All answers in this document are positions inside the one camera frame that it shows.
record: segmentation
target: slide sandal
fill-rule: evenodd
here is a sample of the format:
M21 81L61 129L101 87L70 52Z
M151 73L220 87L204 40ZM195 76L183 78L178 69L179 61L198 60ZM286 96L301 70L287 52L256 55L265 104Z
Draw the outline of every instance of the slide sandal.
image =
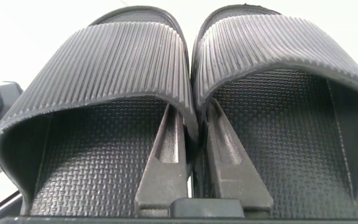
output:
M21 215L166 217L188 196L185 139L197 144L198 124L180 28L154 7L103 18L58 49L0 122Z
M192 60L211 196L246 215L358 219L358 65L304 19L212 20Z

